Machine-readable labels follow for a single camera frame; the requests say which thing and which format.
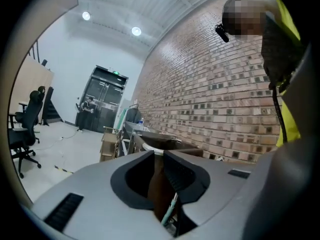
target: white floor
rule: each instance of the white floor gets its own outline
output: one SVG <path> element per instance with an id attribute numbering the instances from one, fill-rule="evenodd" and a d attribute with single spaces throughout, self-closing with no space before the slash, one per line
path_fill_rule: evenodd
<path id="1" fill-rule="evenodd" d="M 40 131 L 35 134 L 40 139 L 40 144 L 36 142 L 30 147 L 36 152 L 36 155 L 31 157 L 41 164 L 41 168 L 33 162 L 23 160 L 21 172 L 24 178 L 20 179 L 33 202 L 71 175 L 56 169 L 55 166 L 75 172 L 99 162 L 102 133 L 88 130 L 81 133 L 76 131 L 77 127 L 63 122 L 51 123 L 50 126 L 37 125 L 34 130 Z M 13 162 L 18 171 L 18 159 Z"/>

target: camera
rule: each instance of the camera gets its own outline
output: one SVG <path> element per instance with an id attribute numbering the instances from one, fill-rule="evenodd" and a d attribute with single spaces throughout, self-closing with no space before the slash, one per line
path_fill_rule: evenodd
<path id="1" fill-rule="evenodd" d="M 215 32 L 222 38 L 225 43 L 229 42 L 229 37 L 225 31 L 225 28 L 222 24 L 215 25 Z"/>

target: cable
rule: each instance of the cable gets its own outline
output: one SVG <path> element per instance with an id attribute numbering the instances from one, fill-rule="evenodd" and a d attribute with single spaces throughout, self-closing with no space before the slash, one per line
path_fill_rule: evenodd
<path id="1" fill-rule="evenodd" d="M 174 194 L 174 197 L 173 197 L 173 199 L 172 199 L 172 201 L 171 201 L 171 204 L 169 205 L 168 210 L 166 211 L 165 215 L 163 216 L 163 219 L 162 219 L 162 221 L 161 221 L 161 225 L 166 224 L 167 220 L 168 220 L 169 217 L 171 216 L 172 211 L 173 211 L 174 208 L 175 208 L 177 199 L 178 199 L 178 194 L 175 193 L 175 194 Z"/>
<path id="2" fill-rule="evenodd" d="M 278 116 L 278 119 L 279 119 L 279 122 L 280 122 L 280 126 L 281 126 L 281 129 L 282 129 L 282 140 L 283 140 L 283 143 L 286 143 L 288 141 L 287 132 L 286 132 L 286 126 L 285 126 L 285 122 L 284 122 L 284 119 L 282 117 L 280 106 L 279 106 L 279 103 L 278 103 L 276 87 L 272 88 L 272 99 L 273 99 L 273 103 L 274 103 L 275 112 L 276 112 L 276 115 Z"/>
<path id="3" fill-rule="evenodd" d="M 51 149 L 57 142 L 61 142 L 61 141 L 63 141 L 64 139 L 70 139 L 70 138 L 72 138 L 73 136 L 75 136 L 75 135 L 77 134 L 77 132 L 78 132 L 78 130 L 76 130 L 76 131 L 74 132 L 74 134 L 73 134 L 72 136 L 70 136 L 70 137 L 62 137 L 62 139 L 57 139 L 57 140 L 56 140 L 51 146 L 49 146 L 49 147 L 34 149 L 34 151 Z"/>
<path id="4" fill-rule="evenodd" d="M 77 132 L 78 132 L 78 130 L 76 130 L 72 136 L 70 136 L 70 137 L 62 137 L 62 139 L 63 139 L 63 140 L 64 140 L 64 139 L 70 139 L 70 138 L 72 138 L 73 136 L 75 136 L 75 135 L 77 134 Z"/>

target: office chair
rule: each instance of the office chair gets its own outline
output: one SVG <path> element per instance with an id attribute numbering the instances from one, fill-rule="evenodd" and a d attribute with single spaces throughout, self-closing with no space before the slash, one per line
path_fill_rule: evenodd
<path id="1" fill-rule="evenodd" d="M 14 150 L 16 153 L 12 155 L 12 159 L 19 158 L 18 173 L 21 179 L 24 178 L 24 175 L 21 173 L 21 163 L 23 159 L 36 163 L 37 167 L 41 168 L 41 164 L 29 156 L 30 153 L 32 153 L 33 156 L 36 155 L 36 153 L 29 148 L 36 142 L 34 124 L 42 108 L 43 98 L 44 97 L 41 96 L 39 91 L 32 91 L 30 93 L 30 101 L 28 107 L 21 120 L 22 128 L 8 129 L 9 147 L 10 150 Z M 10 121 L 13 122 L 13 117 L 15 116 L 15 114 L 10 114 L 9 116 Z"/>
<path id="2" fill-rule="evenodd" d="M 45 95 L 46 95 L 46 87 L 44 86 L 40 86 L 38 88 L 38 91 L 40 92 L 39 93 L 39 96 L 38 96 L 38 99 L 40 99 L 41 101 L 45 98 Z M 22 123 L 23 121 L 23 117 L 25 116 L 25 111 L 23 112 L 16 112 L 15 113 L 15 120 L 18 122 L 18 123 Z M 39 119 L 38 117 L 36 118 L 36 120 L 34 121 L 34 125 L 36 126 L 37 124 L 39 123 Z M 40 140 L 39 138 L 35 137 L 35 139 L 38 141 L 38 144 L 40 143 Z"/>

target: yellow black tape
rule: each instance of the yellow black tape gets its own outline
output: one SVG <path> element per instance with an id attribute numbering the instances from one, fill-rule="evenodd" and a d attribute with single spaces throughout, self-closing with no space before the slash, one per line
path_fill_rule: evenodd
<path id="1" fill-rule="evenodd" d="M 65 172 L 65 173 L 69 173 L 69 174 L 73 174 L 73 172 L 72 171 L 68 171 L 68 170 L 65 170 L 65 169 L 62 169 L 62 168 L 59 168 L 58 166 L 54 166 L 54 168 L 56 168 L 56 169 L 58 169 L 58 170 L 60 170 L 60 171 L 63 171 L 63 172 Z"/>

